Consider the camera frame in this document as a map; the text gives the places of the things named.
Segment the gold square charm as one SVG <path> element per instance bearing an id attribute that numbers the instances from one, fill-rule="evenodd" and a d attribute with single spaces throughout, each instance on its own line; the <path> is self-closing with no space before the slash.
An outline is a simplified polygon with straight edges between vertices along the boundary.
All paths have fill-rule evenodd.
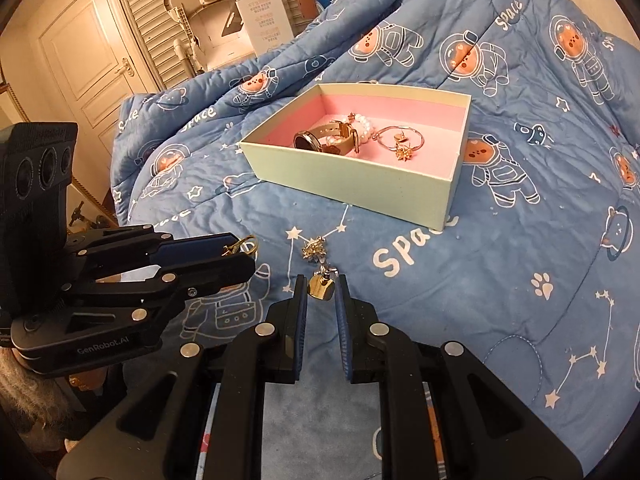
<path id="1" fill-rule="evenodd" d="M 308 295 L 321 301 L 331 300 L 335 290 L 334 274 L 327 266 L 320 266 L 308 282 Z"/>

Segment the gold starburst earring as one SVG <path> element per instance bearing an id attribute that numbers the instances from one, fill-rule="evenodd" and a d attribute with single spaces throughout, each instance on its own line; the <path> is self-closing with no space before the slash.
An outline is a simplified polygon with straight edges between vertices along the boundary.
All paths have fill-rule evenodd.
<path id="1" fill-rule="evenodd" d="M 305 260 L 322 263 L 326 260 L 326 239 L 322 236 L 311 238 L 302 248 Z"/>
<path id="2" fill-rule="evenodd" d="M 410 144 L 397 144 L 395 146 L 395 155 L 401 162 L 408 162 L 413 158 L 414 149 Z"/>

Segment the blue astronaut print quilt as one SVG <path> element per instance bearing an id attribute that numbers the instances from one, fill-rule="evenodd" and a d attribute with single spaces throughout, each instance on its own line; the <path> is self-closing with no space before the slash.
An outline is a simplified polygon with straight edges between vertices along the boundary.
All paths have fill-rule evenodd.
<path id="1" fill-rule="evenodd" d="M 315 84 L 471 99 L 469 151 L 442 230 L 259 179 L 241 141 Z M 455 339 L 594 471 L 639 402 L 639 53 L 570 0 L 336 0 L 293 41 L 120 108 L 121 224 L 254 235 L 252 279 L 189 301 L 129 387 L 179 347 L 224 344 L 330 263 L 378 317 Z"/>

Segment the cream panelled door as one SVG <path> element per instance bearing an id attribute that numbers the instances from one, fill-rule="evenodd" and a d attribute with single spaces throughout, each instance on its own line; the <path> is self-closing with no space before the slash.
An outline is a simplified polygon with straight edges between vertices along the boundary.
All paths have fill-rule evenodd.
<path id="1" fill-rule="evenodd" d="M 118 133 L 120 104 L 149 90 L 136 46 L 115 0 L 32 0 L 25 13 L 29 38 L 49 71 L 82 142 L 108 157 Z"/>

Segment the pale green pink-lined box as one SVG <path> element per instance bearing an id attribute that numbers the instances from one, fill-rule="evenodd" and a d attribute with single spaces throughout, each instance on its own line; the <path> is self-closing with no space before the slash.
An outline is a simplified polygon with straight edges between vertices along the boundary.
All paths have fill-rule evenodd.
<path id="1" fill-rule="evenodd" d="M 440 230 L 462 166 L 471 98 L 393 84 L 317 84 L 251 131 L 241 148 L 259 179 Z M 401 162 L 370 139 L 345 156 L 293 148 L 293 138 L 354 114 L 358 131 L 408 126 L 424 147 Z"/>

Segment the white tall carton box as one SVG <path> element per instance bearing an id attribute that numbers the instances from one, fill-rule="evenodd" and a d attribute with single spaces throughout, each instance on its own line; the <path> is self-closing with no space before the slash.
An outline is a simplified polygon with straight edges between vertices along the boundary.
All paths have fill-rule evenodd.
<path id="1" fill-rule="evenodd" d="M 282 0 L 236 0 L 236 6 L 256 55 L 294 39 Z"/>

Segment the rose gold bangle with charm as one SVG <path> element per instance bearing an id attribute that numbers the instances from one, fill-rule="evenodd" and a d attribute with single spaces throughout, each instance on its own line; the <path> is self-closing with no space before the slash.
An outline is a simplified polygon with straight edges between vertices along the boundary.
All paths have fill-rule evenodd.
<path id="1" fill-rule="evenodd" d="M 375 131 L 371 139 L 390 152 L 420 151 L 424 147 L 425 138 L 421 131 L 408 126 L 386 126 Z"/>

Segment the white baby chair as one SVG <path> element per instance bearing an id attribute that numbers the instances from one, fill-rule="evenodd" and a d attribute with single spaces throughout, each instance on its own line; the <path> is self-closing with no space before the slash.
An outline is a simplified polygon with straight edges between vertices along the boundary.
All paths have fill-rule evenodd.
<path id="1" fill-rule="evenodd" d="M 236 0 L 164 0 L 186 38 L 174 50 L 191 77 L 255 55 Z"/>

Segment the white louvered closet door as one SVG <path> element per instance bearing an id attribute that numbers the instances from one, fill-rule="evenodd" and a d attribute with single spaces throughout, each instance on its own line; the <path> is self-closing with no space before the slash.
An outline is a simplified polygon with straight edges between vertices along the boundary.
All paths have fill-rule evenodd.
<path id="1" fill-rule="evenodd" d="M 125 0 L 134 21 L 134 31 L 142 41 L 143 53 L 160 88 L 186 80 L 186 72 L 174 50 L 174 40 L 184 39 L 179 24 L 167 13 L 164 0 Z"/>

